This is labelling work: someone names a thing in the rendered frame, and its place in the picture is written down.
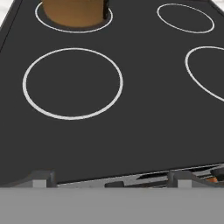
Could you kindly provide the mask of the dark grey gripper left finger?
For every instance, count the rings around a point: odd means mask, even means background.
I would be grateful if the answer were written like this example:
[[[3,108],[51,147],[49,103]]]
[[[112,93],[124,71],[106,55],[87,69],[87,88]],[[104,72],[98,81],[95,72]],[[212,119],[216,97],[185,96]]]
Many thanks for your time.
[[[8,184],[8,187],[52,188],[56,186],[54,171],[33,171],[26,178]]]

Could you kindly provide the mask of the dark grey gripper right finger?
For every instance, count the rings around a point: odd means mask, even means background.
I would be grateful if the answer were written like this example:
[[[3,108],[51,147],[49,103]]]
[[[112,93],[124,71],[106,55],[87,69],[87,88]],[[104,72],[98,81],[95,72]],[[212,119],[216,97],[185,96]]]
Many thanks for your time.
[[[216,184],[200,179],[190,171],[170,171],[167,186],[171,188],[216,187]]]

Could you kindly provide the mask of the black stove knob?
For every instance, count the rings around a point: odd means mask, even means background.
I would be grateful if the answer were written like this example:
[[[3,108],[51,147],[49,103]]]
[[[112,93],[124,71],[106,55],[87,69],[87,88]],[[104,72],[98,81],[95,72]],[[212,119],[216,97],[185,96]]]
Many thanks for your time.
[[[123,183],[123,181],[109,182],[109,183],[106,183],[104,185],[104,187],[106,187],[106,188],[122,188],[122,187],[124,187],[124,183]]]

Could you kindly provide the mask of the black glass hob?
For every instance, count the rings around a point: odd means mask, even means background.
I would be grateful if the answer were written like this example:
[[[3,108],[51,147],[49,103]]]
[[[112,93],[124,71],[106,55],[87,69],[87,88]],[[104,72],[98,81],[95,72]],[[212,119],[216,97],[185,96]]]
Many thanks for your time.
[[[0,185],[224,163],[224,16],[197,0],[110,0],[86,32],[14,0],[0,29]]]

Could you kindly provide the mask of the copper pot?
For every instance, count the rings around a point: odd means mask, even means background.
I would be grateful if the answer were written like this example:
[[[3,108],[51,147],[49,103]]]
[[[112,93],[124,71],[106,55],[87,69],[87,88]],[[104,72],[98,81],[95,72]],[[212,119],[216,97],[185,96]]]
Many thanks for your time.
[[[75,28],[98,25],[109,14],[109,0],[42,0],[42,4],[53,22]]]

